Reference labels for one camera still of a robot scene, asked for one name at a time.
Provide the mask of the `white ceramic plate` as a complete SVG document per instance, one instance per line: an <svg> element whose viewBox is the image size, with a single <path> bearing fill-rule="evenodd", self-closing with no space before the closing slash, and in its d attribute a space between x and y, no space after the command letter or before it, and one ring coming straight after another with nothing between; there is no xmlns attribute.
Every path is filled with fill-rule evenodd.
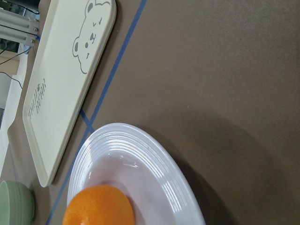
<svg viewBox="0 0 300 225"><path fill-rule="evenodd" d="M137 225L203 225L196 197L173 158L147 132L104 125L84 142L71 172L67 201L83 189L110 185L130 200Z"/></svg>

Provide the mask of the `light green bowl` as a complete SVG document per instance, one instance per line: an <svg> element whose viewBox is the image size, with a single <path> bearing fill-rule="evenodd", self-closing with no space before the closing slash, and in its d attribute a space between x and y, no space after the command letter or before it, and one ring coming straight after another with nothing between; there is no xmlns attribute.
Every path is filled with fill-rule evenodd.
<svg viewBox="0 0 300 225"><path fill-rule="evenodd" d="M17 181L0 184L0 223L29 225L35 213L34 198L29 188Z"/></svg>

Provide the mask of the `orange fruit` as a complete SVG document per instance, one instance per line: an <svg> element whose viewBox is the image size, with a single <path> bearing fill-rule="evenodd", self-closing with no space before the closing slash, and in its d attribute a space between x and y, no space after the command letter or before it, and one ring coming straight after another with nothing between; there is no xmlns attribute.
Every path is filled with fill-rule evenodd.
<svg viewBox="0 0 300 225"><path fill-rule="evenodd" d="M109 186L92 186L76 194L63 218L64 225L134 225L133 208L127 196Z"/></svg>

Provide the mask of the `cream bear tray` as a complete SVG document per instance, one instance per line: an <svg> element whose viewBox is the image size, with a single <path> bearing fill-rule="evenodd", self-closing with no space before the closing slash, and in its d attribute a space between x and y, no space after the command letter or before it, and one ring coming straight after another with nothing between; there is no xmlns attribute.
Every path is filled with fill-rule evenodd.
<svg viewBox="0 0 300 225"><path fill-rule="evenodd" d="M53 0L22 118L42 187L56 174L117 13L113 0Z"/></svg>

